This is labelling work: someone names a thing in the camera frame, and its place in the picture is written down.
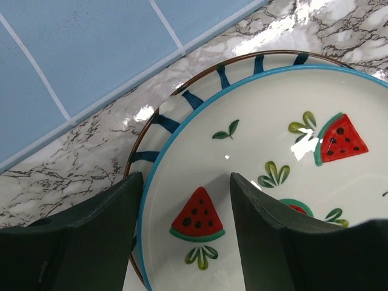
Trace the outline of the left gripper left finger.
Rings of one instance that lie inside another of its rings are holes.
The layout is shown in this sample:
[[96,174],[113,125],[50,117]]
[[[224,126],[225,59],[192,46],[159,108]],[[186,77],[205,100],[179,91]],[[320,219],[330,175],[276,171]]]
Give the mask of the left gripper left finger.
[[143,185],[132,173],[55,215],[1,229],[1,290],[122,290]]

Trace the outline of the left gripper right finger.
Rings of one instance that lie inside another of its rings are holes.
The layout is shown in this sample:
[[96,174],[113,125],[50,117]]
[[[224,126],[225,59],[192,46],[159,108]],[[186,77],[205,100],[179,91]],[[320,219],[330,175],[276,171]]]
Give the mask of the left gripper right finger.
[[230,197],[247,290],[386,290],[387,221],[345,228],[297,212],[239,173]]

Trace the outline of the watermelon pattern plate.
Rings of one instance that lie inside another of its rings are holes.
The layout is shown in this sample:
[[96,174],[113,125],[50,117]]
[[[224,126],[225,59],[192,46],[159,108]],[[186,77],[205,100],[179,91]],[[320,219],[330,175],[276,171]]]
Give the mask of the watermelon pattern plate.
[[290,66],[195,109],[146,178],[138,250],[148,290],[244,290],[232,172],[332,225],[386,218],[387,83],[343,67]]

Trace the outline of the blue striped white plate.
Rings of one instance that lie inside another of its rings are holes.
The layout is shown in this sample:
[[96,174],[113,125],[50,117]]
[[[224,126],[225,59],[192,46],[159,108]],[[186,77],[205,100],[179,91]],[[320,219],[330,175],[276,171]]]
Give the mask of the blue striped white plate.
[[301,167],[275,85],[301,65],[341,67],[298,51],[240,56],[176,89],[150,118],[125,170],[145,179],[131,262],[148,290],[244,290],[230,174],[279,198],[295,186]]

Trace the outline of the blue grid placemat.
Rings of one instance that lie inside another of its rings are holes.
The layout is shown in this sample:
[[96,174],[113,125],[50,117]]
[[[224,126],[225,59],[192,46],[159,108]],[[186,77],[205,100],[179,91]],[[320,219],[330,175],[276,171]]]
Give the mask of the blue grid placemat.
[[262,1],[2,1],[1,170]]

